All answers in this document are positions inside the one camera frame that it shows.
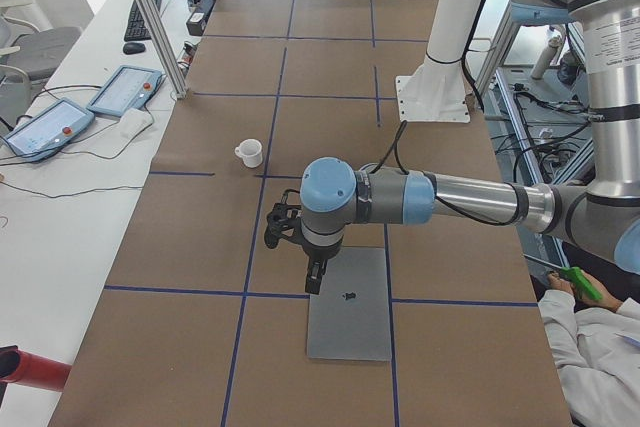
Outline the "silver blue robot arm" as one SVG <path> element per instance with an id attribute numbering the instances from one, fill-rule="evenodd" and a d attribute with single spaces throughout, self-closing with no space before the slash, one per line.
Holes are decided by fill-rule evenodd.
<path id="1" fill-rule="evenodd" d="M 305 289 L 320 290 L 349 224 L 422 224 L 435 214 L 521 224 L 616 264 L 639 269 L 639 0 L 511 0 L 522 25 L 580 23 L 588 75 L 594 179 L 585 186 L 453 177 L 384 163 L 354 169 L 324 157 L 302 176 L 297 205 L 277 203 L 264 241 L 302 247 Z"/>

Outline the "white coat sleeve forearm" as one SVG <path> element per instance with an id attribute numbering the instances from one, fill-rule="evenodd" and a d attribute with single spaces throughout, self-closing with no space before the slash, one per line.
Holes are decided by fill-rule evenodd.
<path id="1" fill-rule="evenodd" d="M 615 312 L 576 312 L 575 299 L 548 290 L 538 303 L 562 391 L 572 417 L 584 426 L 639 424 L 639 303 Z"/>

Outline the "person hand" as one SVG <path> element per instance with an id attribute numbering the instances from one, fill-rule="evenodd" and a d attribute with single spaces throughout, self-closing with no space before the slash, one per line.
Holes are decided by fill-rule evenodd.
<path id="1" fill-rule="evenodd" d="M 561 278 L 557 272 L 549 272 L 547 274 L 547 280 L 550 289 L 563 291 L 570 294 L 574 298 L 577 298 L 579 300 L 582 299 L 582 296 L 577 288 L 568 280 Z"/>

